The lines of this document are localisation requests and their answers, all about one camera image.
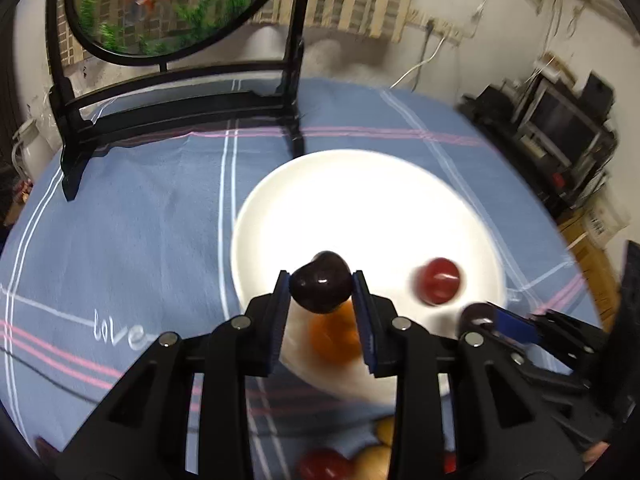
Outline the red cherry tomato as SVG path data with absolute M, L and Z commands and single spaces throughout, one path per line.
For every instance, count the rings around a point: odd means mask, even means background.
M 444 454 L 444 471 L 445 474 L 453 474 L 457 470 L 457 460 L 455 452 L 446 452 Z
M 332 448 L 316 448 L 300 459 L 298 473 L 304 480 L 346 480 L 352 478 L 354 466 Z

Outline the cardboard box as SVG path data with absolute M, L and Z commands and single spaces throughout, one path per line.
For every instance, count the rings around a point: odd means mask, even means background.
M 620 305 L 620 284 L 608 256 L 589 237 L 580 210 L 562 214 L 558 229 L 582 270 L 603 329 L 610 332 Z

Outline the computer monitor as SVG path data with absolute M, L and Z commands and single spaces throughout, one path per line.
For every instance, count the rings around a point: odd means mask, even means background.
M 601 128 L 547 81 L 535 91 L 522 126 L 567 167 L 576 166 L 601 136 Z

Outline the round goldfish screen stand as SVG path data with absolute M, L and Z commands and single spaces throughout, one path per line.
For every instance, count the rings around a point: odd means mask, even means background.
M 298 87 L 304 56 L 304 24 L 308 0 L 288 0 L 291 14 L 283 54 L 274 60 L 213 62 L 175 67 L 231 36 L 256 18 L 269 0 L 46 0 L 46 44 L 52 86 L 49 103 L 62 139 L 62 189 L 74 200 L 90 159 L 114 145 L 146 142 L 162 133 L 184 131 L 231 120 L 276 124 L 288 134 L 292 157 L 303 156 Z M 146 67 L 149 73 L 76 93 L 64 73 L 58 19 L 65 18 L 82 50 L 114 66 Z M 192 94 L 166 102 L 146 102 L 85 118 L 93 105 L 131 96 L 163 84 L 230 74 L 278 73 L 280 84 L 270 94 L 254 90 Z

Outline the wall power strip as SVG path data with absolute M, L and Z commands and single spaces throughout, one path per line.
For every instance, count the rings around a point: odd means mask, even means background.
M 418 9 L 410 9 L 406 18 L 406 24 L 423 30 L 431 29 L 432 33 L 445 37 L 448 42 L 458 46 L 465 39 L 472 39 L 474 32 L 470 28 L 464 28 L 447 21 L 444 18 L 431 16 Z

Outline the dark cherry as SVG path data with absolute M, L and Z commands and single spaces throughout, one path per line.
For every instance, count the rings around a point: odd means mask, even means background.
M 478 328 L 493 330 L 497 324 L 497 307 L 490 302 L 477 302 L 465 307 L 458 321 L 458 337 Z
M 319 252 L 288 281 L 292 299 L 314 314 L 329 314 L 352 296 L 352 272 L 335 252 Z

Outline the blue striped tablecloth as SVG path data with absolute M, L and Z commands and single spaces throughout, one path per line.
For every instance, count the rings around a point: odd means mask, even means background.
M 322 80 L 302 84 L 300 104 L 309 151 L 391 154 L 458 191 L 497 242 L 511 309 L 597 322 L 544 206 L 451 107 Z M 58 166 L 44 172 L 1 256 L 1 401 L 29 442 L 64 448 L 160 333 L 208 333 L 238 314 L 234 219 L 287 160 L 280 130 L 243 126 L 113 148 L 74 200 Z

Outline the red plum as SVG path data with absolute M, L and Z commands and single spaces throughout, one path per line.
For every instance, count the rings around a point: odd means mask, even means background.
M 457 265 L 446 258 L 435 258 L 416 271 L 416 296 L 432 306 L 448 304 L 457 296 L 462 276 Z

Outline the black speaker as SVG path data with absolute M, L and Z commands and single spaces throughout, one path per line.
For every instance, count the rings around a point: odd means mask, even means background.
M 579 103 L 593 120 L 605 122 L 614 104 L 614 90 L 595 72 L 591 72 L 582 89 Z

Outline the small yellow longan back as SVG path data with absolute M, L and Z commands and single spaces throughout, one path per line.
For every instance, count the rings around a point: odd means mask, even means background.
M 382 443 L 382 445 L 389 448 L 393 445 L 395 417 L 386 416 L 375 422 L 374 432 L 376 438 Z

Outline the beige potato fruit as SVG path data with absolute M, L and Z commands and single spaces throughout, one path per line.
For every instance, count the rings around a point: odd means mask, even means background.
M 360 450 L 352 459 L 354 480 L 386 480 L 390 471 L 392 450 L 386 445 L 371 445 Z

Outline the large front orange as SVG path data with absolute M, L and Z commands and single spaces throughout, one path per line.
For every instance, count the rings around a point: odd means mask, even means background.
M 362 356 L 355 310 L 347 300 L 327 314 L 315 314 L 309 322 L 309 343 L 323 363 L 346 366 Z

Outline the white oval plate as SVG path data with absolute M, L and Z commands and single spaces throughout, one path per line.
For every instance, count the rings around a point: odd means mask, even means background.
M 469 304 L 506 305 L 506 272 L 484 221 L 443 180 L 392 155 L 329 150 L 267 174 L 248 194 L 232 235 L 241 306 L 271 292 L 281 271 L 294 272 L 324 250 L 437 336 L 454 338 Z M 435 258 L 455 263 L 462 285 L 448 304 L 429 307 L 414 280 Z

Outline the black hat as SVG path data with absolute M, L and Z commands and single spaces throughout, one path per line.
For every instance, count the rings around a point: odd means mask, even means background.
M 469 117 L 504 117 L 512 113 L 511 100 L 497 87 L 490 84 L 478 96 L 464 94 L 457 110 Z

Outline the white kettle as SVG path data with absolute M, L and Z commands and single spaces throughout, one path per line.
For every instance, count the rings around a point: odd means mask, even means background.
M 12 165 L 23 180 L 36 182 L 46 170 L 54 151 L 33 119 L 24 122 L 13 136 Z

